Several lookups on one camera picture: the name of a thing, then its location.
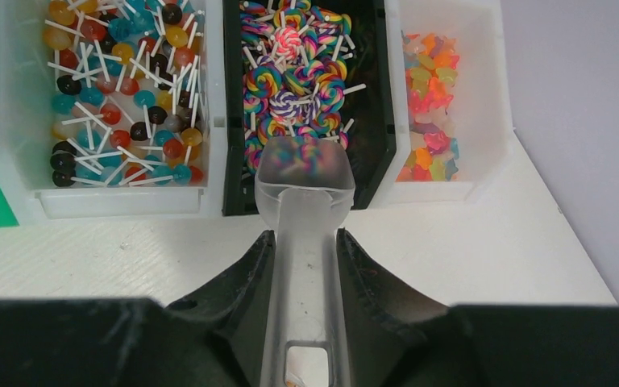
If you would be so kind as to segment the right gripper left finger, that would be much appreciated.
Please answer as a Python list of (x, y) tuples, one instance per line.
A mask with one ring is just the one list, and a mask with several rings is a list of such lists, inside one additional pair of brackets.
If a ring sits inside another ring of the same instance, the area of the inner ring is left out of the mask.
[(273, 231), (263, 231), (243, 256), (168, 310), (194, 323), (179, 334), (188, 386), (257, 386), (268, 323), (276, 252)]

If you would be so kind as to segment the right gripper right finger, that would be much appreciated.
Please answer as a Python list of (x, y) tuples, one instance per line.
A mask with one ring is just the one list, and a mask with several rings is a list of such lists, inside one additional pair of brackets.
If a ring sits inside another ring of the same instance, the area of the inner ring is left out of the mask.
[(448, 306), (336, 235), (350, 370), (356, 386), (457, 386), (458, 323)]

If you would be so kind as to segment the clear plastic scoop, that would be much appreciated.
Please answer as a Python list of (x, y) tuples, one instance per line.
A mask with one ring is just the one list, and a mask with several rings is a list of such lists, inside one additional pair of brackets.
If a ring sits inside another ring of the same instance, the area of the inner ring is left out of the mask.
[(314, 137), (272, 137), (255, 175), (255, 203), (276, 235), (260, 385), (286, 384), (292, 347), (326, 353), (327, 384), (350, 386), (336, 233), (354, 199), (343, 147)]

